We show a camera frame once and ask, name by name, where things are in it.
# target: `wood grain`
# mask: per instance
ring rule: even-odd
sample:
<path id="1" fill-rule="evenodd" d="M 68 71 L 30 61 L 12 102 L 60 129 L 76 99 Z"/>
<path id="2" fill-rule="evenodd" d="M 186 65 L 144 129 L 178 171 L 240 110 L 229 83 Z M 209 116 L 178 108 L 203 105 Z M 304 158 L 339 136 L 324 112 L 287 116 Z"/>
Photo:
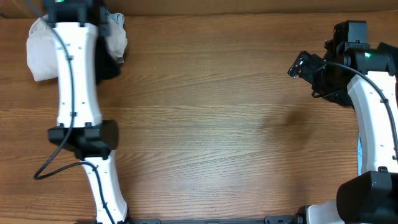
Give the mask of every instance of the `wood grain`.
<path id="1" fill-rule="evenodd" d="M 31 0 L 42 9 L 42 0 Z M 398 0 L 105 0 L 125 16 L 176 16 L 252 13 L 375 12 L 398 9 Z M 36 17 L 24 0 L 0 1 L 7 18 Z"/>
<path id="2" fill-rule="evenodd" d="M 301 50 L 322 55 L 347 19 L 368 21 L 374 47 L 398 45 L 394 12 L 127 17 L 122 74 L 97 92 L 119 123 L 131 215 L 261 218 L 333 199 L 357 174 L 355 113 L 286 71 Z M 0 20 L 0 223 L 94 219 L 81 168 L 32 178 L 55 149 L 58 105 L 56 80 L 36 83 L 25 62 L 33 22 Z M 74 161 L 62 152 L 49 170 Z"/>

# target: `wire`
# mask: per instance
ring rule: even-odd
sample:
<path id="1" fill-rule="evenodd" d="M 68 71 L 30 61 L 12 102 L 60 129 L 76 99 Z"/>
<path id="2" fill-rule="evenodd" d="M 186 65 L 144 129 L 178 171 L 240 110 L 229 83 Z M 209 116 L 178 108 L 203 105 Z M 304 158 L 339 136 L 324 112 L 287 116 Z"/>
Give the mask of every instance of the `wire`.
<path id="1" fill-rule="evenodd" d="M 28 6 L 32 9 L 32 11 L 36 14 L 37 17 L 39 17 L 44 23 L 46 23 L 48 26 L 48 22 L 46 20 L 43 19 L 43 15 L 40 13 L 40 11 L 35 7 L 35 5 L 32 3 L 32 1 L 30 0 L 25 0 L 26 4 L 28 4 Z M 68 60 L 68 66 L 69 66 L 69 72 L 70 72 L 70 88 L 71 88 L 71 98 L 72 98 L 72 105 L 71 105 L 71 119 L 70 119 L 70 125 L 67 131 L 67 134 L 65 135 L 64 139 L 62 140 L 61 144 L 59 145 L 59 147 L 57 148 L 57 150 L 55 150 L 55 152 L 50 156 L 50 158 L 42 165 L 42 167 L 35 173 L 34 175 L 34 179 L 35 180 L 40 180 L 40 179 L 44 179 L 47 177 L 51 177 L 52 175 L 58 174 L 59 172 L 62 172 L 64 170 L 67 170 L 69 168 L 75 167 L 75 166 L 82 166 L 82 165 L 87 165 L 93 168 L 93 171 L 95 172 L 97 181 L 98 181 L 98 190 L 99 190 L 99 196 L 101 197 L 101 203 L 103 204 L 103 208 L 105 209 L 106 213 L 108 214 L 109 219 L 111 220 L 112 224 L 115 224 L 111 212 L 109 211 L 109 208 L 105 202 L 104 199 L 104 193 L 102 190 L 102 185 L 101 185 L 101 179 L 100 179 L 100 175 L 97 171 L 96 166 L 94 166 L 92 163 L 90 162 L 86 162 L 86 161 L 82 161 L 82 162 L 76 162 L 64 167 L 61 167 L 55 171 L 49 172 L 48 174 L 44 174 L 44 175 L 40 175 L 43 170 L 54 160 L 54 158 L 58 155 L 58 153 L 62 150 L 62 148 L 65 146 L 65 144 L 67 143 L 71 133 L 72 133 L 72 129 L 73 129 L 73 125 L 75 123 L 75 84 L 73 82 L 73 69 L 72 69 L 72 63 L 71 63 L 71 57 L 69 56 L 69 51 L 67 49 L 67 47 L 65 46 L 65 43 L 63 42 L 62 38 L 59 36 L 59 34 L 54 30 L 54 29 L 50 29 L 52 31 L 52 33 L 56 36 L 56 38 L 58 39 L 58 41 L 61 43 L 62 48 L 65 52 L 66 58 Z"/>
<path id="2" fill-rule="evenodd" d="M 380 88 L 377 87 L 377 85 L 376 85 L 372 80 L 370 80 L 365 74 L 363 74 L 363 73 L 361 73 L 361 72 L 359 72 L 359 71 L 357 71 L 357 70 L 355 70 L 355 69 L 353 69 L 353 68 L 351 68 L 351 67 L 348 67 L 348 66 L 346 66 L 346 65 L 342 65 L 342 64 L 339 64 L 339 63 L 335 63 L 335 62 L 325 62 L 325 66 L 326 66 L 326 65 L 331 65 L 331 66 L 333 66 L 333 67 L 340 67 L 340 68 L 343 68 L 343 69 L 345 69 L 345 70 L 351 71 L 351 72 L 353 72 L 353 73 L 359 75 L 361 78 L 363 78 L 365 81 L 367 81 L 367 82 L 375 89 L 375 91 L 380 95 L 381 100 L 382 100 L 382 102 L 384 103 L 384 106 L 386 107 L 388 117 L 389 117 L 389 119 L 390 119 L 391 132 L 392 132 L 392 139 L 393 139 L 393 142 L 394 142 L 394 150 L 395 150 L 395 152 L 396 152 L 396 156 L 398 157 L 398 148 L 397 148 L 398 137 L 397 137 L 396 123 L 395 123 L 394 117 L 393 117 L 393 115 L 392 115 L 392 110 L 391 110 L 389 101 L 388 101 L 388 99 L 386 98 L 386 96 L 384 95 L 384 93 L 383 93 L 383 92 L 380 90 Z"/>

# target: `crumpled white bag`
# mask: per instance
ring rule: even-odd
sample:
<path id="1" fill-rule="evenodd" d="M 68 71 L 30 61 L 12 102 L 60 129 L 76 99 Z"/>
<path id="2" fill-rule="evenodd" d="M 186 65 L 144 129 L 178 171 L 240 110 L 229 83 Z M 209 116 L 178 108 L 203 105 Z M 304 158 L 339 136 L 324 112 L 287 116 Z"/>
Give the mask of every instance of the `crumpled white bag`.
<path id="1" fill-rule="evenodd" d="M 122 62 L 127 46 L 126 31 L 114 20 L 108 18 L 108 21 L 111 30 L 111 36 L 105 37 L 108 53 L 115 61 Z M 46 23 L 37 19 L 30 27 L 26 41 L 27 66 L 37 82 L 58 77 L 57 56 L 50 29 Z"/>

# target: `white bag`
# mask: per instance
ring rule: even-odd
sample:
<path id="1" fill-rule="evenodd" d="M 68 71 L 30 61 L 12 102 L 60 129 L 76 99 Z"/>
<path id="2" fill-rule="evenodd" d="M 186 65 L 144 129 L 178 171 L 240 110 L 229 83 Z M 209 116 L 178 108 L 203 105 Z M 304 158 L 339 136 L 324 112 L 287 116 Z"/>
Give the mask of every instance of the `white bag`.
<path id="1" fill-rule="evenodd" d="M 111 30 L 111 36 L 105 37 L 108 53 L 115 61 L 122 62 L 127 46 L 126 31 L 114 20 L 108 18 L 108 21 Z M 26 41 L 27 66 L 37 82 L 58 77 L 57 57 L 50 29 L 41 19 L 37 19 L 30 27 Z"/>

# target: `wooden tabletop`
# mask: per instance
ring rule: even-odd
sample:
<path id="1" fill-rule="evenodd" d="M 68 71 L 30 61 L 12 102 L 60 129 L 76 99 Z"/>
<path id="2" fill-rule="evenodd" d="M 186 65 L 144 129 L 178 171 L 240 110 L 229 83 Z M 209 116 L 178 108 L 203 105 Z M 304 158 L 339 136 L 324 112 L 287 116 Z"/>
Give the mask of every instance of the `wooden tabletop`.
<path id="1" fill-rule="evenodd" d="M 120 127 L 117 168 L 133 218 L 262 218 L 335 198 L 357 175 L 354 110 L 311 97 L 287 75 L 301 50 L 323 55 L 333 26 L 367 20 L 398 45 L 398 13 L 127 17 L 121 75 L 101 83 Z M 0 223 L 95 219 L 82 168 L 44 180 L 55 150 L 56 80 L 26 64 L 34 19 L 0 20 Z M 75 162 L 63 151 L 48 171 Z"/>

